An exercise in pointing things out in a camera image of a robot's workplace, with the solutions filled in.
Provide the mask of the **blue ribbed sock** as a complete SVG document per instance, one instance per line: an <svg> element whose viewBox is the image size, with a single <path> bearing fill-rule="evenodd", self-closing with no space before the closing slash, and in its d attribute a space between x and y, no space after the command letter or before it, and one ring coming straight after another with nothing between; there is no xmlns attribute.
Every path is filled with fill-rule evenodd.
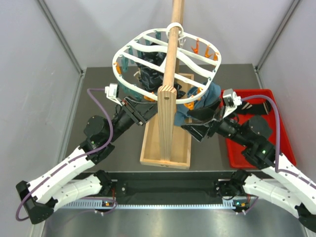
<svg viewBox="0 0 316 237"><path fill-rule="evenodd" d="M201 96L198 100L194 101L193 109L199 109L202 107L207 107L216 102L221 95L221 87L214 82L210 84L206 93ZM185 123L185 120L190 116L187 112L190 109L185 106L185 104L177 104L176 105L176 113L174 117L174 125L181 126Z"/></svg>

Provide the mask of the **white round clip hanger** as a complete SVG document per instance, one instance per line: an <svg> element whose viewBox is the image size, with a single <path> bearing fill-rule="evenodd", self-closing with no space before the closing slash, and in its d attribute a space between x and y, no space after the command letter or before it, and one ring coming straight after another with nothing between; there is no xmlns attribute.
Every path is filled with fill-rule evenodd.
<svg viewBox="0 0 316 237"><path fill-rule="evenodd" d="M142 53L165 53L166 58L161 65L155 65L130 53L130 51ZM154 101L158 96L147 92L136 85L127 82L117 70L118 59L122 59L121 67L127 67L129 61L149 67L164 74L162 88L167 89L167 82L175 79L185 84L197 87L196 95L186 99L177 99L176 104L188 104L202 97L211 83L222 63L222 55L219 49L211 42L186 33L180 23L170 23L166 28L154 28L146 30L129 41L119 49L112 59L113 72L118 80L126 88L144 95ZM206 79L206 84L188 79L175 72L176 60L184 63L194 73Z"/></svg>

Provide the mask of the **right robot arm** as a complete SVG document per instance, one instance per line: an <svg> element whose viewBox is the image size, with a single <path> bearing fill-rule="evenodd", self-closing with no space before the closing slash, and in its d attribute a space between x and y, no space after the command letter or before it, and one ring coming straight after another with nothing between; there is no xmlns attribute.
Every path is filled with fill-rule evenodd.
<svg viewBox="0 0 316 237"><path fill-rule="evenodd" d="M272 185L253 173L235 171L226 183L232 196L251 195L262 198L288 211L311 231L316 230L316 184L293 165L280 150L280 131L276 144L269 141L272 130L266 120L255 115L243 124L231 117L240 100L228 99L217 109L211 105L189 112L195 122L181 127L196 140L202 141L215 133L244 147L242 155L248 163L282 184Z"/></svg>

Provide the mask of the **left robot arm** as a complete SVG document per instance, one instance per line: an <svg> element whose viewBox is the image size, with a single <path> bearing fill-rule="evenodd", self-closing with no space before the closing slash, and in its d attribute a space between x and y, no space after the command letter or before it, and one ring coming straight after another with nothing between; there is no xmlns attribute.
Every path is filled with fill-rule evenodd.
<svg viewBox="0 0 316 237"><path fill-rule="evenodd" d="M16 185L21 199L16 220L29 220L36 225L72 201L108 195L112 181L105 171L99 170L81 181L72 183L71 180L105 160L115 148L114 141L132 125L145 125L157 112L157 103L126 96L117 103L113 118L107 112L103 116L91 116L83 131L86 139L72 153L42 176Z"/></svg>

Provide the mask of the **wooden hanger stand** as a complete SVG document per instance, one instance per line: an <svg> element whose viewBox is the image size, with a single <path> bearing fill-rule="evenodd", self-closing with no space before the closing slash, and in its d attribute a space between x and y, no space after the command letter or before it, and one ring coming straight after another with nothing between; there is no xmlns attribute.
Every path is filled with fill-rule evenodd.
<svg viewBox="0 0 316 237"><path fill-rule="evenodd" d="M162 86L158 89L158 114L145 127L140 155L142 165L189 169L191 163L191 138L181 128L174 126L177 91L175 73L179 69L176 57L179 31L182 27L184 1L174 0L169 35L166 66Z"/></svg>

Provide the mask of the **black patterned sock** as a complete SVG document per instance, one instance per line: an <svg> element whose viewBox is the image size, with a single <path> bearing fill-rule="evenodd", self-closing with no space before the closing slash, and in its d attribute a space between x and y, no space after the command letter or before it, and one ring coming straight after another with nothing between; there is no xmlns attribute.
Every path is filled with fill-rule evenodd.
<svg viewBox="0 0 316 237"><path fill-rule="evenodd" d="M143 59L149 63L152 63L156 66L160 66L164 59L166 58L166 53L163 52L141 52L139 56L140 59ZM157 93L158 88L162 86L163 82L163 73L151 69L148 66L145 66L140 63L136 63L137 67L140 70L140 83L143 89L147 92Z"/></svg>

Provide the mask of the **black sock in tray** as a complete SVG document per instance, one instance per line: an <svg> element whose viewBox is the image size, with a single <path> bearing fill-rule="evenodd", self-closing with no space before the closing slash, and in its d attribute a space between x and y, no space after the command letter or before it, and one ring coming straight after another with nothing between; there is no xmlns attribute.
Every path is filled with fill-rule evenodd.
<svg viewBox="0 0 316 237"><path fill-rule="evenodd" d="M268 115L272 109L269 101L265 101L259 104L251 104L243 101L240 106L237 107L236 113L239 115Z"/></svg>

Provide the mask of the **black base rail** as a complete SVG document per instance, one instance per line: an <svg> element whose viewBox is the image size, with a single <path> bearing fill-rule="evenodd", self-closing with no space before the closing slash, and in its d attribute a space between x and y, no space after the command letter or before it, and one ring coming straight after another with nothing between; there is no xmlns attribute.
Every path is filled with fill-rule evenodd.
<svg viewBox="0 0 316 237"><path fill-rule="evenodd" d="M236 196L228 172L110 172L119 204L219 204Z"/></svg>

